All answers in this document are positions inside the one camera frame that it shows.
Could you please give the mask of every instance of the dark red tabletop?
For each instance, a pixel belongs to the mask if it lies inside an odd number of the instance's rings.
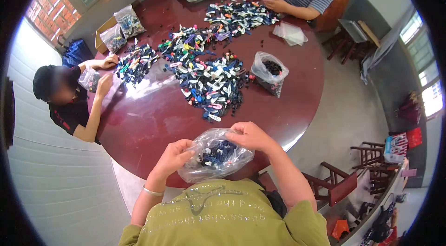
[[[162,39],[168,38],[171,28],[178,31],[180,24],[184,27],[195,24],[198,27],[209,26],[203,21],[205,10],[210,3],[220,2],[142,1],[135,12],[147,32],[137,36],[138,44],[148,43],[156,48]],[[319,43],[306,21],[294,17],[285,17],[283,21],[301,27],[308,42],[302,47],[290,47],[273,35],[275,25],[261,25],[251,30],[252,35],[233,39],[225,49],[217,45],[215,51],[221,55],[230,49],[243,61],[247,70],[251,69],[258,51],[276,56],[289,69],[279,99],[262,87],[251,84],[249,89],[243,88],[244,101],[234,117],[229,112],[221,122],[209,123],[202,119],[202,109],[188,105],[173,74],[163,71],[164,64],[168,62],[159,59],[136,89],[127,84],[104,111],[98,138],[105,150],[122,167],[145,179],[169,143],[182,138],[193,140],[209,128],[229,128],[239,121],[253,121],[285,150],[291,148],[315,116],[324,86],[324,68]],[[128,46],[133,42],[132,38],[128,39]],[[126,55],[124,50],[119,51],[120,56]],[[104,59],[106,55],[108,52],[105,55],[97,53],[96,59]],[[91,109],[94,94],[89,95],[88,107]],[[268,165],[268,158],[262,152],[256,152],[253,161],[228,179],[243,179]],[[174,173],[167,179],[167,186],[188,187],[190,184]]]

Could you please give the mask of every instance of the hand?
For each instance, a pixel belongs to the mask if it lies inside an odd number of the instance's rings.
[[[227,133],[226,138],[230,142],[248,149],[260,150],[267,154],[267,152],[271,151],[271,148],[279,146],[275,140],[252,122],[235,123],[232,125],[231,130],[241,132],[241,134]]]
[[[113,74],[106,74],[105,76],[101,77],[98,81],[98,88],[96,89],[96,97],[103,99],[105,95],[110,90],[110,87],[113,83]]]
[[[101,69],[108,69],[116,66],[118,62],[119,62],[118,55],[113,53],[112,55],[107,56],[104,60],[101,60],[99,67]]]
[[[156,172],[157,176],[167,178],[193,157],[195,151],[185,151],[192,145],[193,141],[189,139],[181,139],[177,142],[169,143],[153,171]]]
[[[286,13],[288,11],[289,3],[283,0],[262,0],[268,9],[276,13]]]

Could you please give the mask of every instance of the red bag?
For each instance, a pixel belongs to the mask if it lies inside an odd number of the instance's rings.
[[[420,127],[407,131],[406,134],[407,134],[407,140],[409,142],[409,149],[414,148],[423,143],[423,140],[421,138]]]

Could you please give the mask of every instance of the red cloth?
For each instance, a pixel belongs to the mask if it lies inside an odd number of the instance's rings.
[[[390,243],[392,243],[397,237],[397,226],[394,226],[392,228],[392,233],[389,235],[388,238],[386,238],[383,242],[381,242],[380,244],[378,244],[378,246],[389,246]]]
[[[407,134],[407,140],[409,142],[409,149],[414,148],[423,143],[423,140],[421,138],[420,127],[407,131],[406,134]]]

